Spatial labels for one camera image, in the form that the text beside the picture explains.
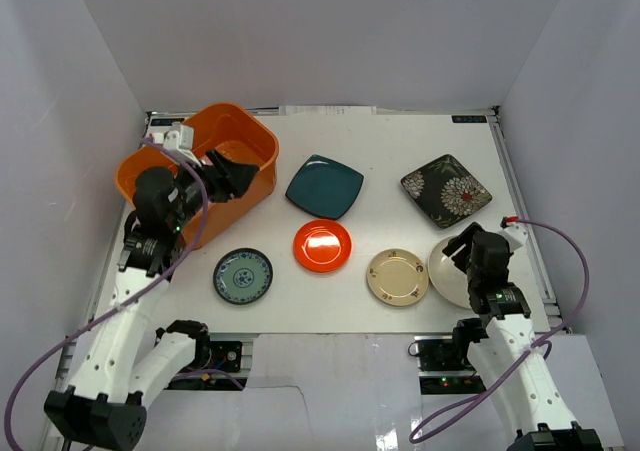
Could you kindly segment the beige patterned round plate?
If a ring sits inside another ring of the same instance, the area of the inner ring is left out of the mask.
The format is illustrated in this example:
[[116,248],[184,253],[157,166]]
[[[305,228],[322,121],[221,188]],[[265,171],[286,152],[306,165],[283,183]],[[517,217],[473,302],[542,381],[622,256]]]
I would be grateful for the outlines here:
[[418,256],[392,248],[381,251],[370,261],[366,281],[372,294],[383,303],[408,307],[425,296],[429,274]]

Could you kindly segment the blue white patterned plate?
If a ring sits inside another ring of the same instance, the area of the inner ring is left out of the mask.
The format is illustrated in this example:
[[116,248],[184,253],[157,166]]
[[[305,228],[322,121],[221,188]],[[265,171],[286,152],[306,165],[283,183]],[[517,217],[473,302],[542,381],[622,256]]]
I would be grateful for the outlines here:
[[218,261],[212,282],[221,299],[243,306],[261,299],[270,289],[273,277],[273,266],[264,253],[253,248],[238,248]]

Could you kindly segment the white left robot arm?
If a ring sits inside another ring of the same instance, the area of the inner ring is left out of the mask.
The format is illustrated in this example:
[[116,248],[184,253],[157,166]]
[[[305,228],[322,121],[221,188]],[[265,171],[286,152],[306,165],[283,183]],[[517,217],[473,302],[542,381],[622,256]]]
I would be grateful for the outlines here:
[[136,177],[110,308],[93,321],[94,341],[66,390],[50,392],[44,403],[67,441],[134,449],[149,407],[174,376],[210,361],[207,327],[194,321],[166,329],[146,357],[136,358],[175,269],[197,243],[184,240],[184,227],[194,217],[205,222],[210,204],[242,197],[259,172],[216,150],[206,155],[207,163],[179,158],[175,171],[154,166]]

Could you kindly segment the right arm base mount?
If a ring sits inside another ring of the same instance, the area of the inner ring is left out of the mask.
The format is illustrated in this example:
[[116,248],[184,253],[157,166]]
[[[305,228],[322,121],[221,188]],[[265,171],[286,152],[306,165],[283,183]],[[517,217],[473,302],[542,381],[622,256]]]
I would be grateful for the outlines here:
[[417,361],[420,392],[430,395],[476,395],[484,383],[463,358],[450,337],[422,337],[412,341],[407,353]]

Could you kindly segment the black floral square plate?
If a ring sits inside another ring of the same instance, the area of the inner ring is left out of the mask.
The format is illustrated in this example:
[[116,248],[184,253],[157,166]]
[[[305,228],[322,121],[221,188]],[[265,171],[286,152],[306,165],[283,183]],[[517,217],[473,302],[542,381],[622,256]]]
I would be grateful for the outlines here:
[[439,229],[450,228],[487,206],[491,193],[451,154],[405,175],[400,185]]

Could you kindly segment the white round plate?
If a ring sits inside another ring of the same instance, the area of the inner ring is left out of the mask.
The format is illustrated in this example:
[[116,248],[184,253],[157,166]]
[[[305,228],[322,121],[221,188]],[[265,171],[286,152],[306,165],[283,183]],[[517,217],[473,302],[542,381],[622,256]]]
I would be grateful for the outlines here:
[[466,274],[444,254],[444,248],[450,240],[451,237],[447,237],[432,249],[427,263],[429,277],[436,291],[444,299],[458,307],[471,310]]

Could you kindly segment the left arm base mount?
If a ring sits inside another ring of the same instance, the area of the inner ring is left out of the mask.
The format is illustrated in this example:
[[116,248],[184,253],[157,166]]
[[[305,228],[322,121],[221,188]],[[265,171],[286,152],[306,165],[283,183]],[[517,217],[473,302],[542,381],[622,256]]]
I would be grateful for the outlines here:
[[252,366],[250,338],[211,335],[203,358],[197,365],[179,371],[165,387],[176,391],[242,391]]

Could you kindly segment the orange round plate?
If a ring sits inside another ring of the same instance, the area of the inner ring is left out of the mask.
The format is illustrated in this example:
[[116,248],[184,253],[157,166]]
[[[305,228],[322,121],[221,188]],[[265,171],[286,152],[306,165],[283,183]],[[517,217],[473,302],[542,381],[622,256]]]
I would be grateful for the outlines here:
[[331,273],[342,268],[351,256],[351,235],[340,223],[316,219],[305,223],[293,239],[296,261],[314,273]]

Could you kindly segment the teal square plate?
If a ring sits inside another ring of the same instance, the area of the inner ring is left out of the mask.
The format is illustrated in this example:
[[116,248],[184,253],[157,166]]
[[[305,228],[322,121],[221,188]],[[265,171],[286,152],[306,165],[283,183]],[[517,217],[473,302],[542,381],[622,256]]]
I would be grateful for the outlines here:
[[316,218],[338,220],[350,210],[363,183],[364,175],[360,172],[313,154],[290,181],[285,197]]

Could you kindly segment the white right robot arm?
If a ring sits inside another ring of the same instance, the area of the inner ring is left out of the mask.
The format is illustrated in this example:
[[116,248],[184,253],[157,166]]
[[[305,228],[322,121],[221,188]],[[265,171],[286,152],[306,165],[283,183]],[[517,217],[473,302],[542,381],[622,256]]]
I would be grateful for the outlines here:
[[475,369],[485,390],[471,402],[490,401],[512,450],[599,450],[597,432],[582,427],[564,402],[545,359],[524,293],[509,279],[509,262],[526,231],[506,218],[499,232],[472,223],[450,239],[443,254],[466,277],[474,317],[457,323],[453,361]]

